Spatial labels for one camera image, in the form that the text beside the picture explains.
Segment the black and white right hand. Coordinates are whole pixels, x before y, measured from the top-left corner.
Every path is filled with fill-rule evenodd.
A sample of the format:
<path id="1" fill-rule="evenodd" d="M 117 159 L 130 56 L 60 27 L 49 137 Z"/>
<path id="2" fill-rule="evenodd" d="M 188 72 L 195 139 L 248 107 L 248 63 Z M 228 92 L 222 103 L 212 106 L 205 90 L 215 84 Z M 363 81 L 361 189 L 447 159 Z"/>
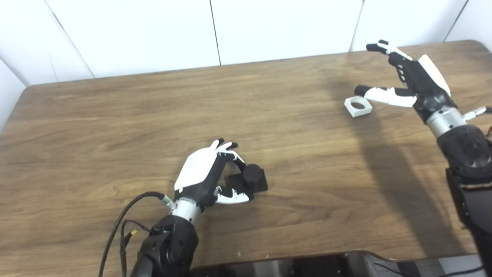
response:
<path id="1" fill-rule="evenodd" d="M 386 55 L 404 87 L 358 85 L 355 95 L 387 105 L 413 107 L 423 122 L 434 112 L 457 108 L 444 77 L 427 55 L 414 59 L 383 39 L 367 44 L 366 49 Z"/>

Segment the black and white left hand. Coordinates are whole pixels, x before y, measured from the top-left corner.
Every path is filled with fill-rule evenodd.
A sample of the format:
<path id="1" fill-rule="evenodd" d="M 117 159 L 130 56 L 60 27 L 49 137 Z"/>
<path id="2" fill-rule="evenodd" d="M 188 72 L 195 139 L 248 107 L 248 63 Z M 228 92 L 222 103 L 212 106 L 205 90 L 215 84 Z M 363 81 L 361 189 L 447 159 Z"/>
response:
<path id="1" fill-rule="evenodd" d="M 174 184 L 174 213 L 178 209 L 186 209 L 186 205 L 204 212 L 216 203 L 233 205 L 254 199 L 253 193 L 218 184 L 227 163 L 236 164 L 241 171 L 246 167 L 246 162 L 234 150 L 237 147 L 237 143 L 219 138 L 209 147 L 199 149 L 186 158 Z"/>

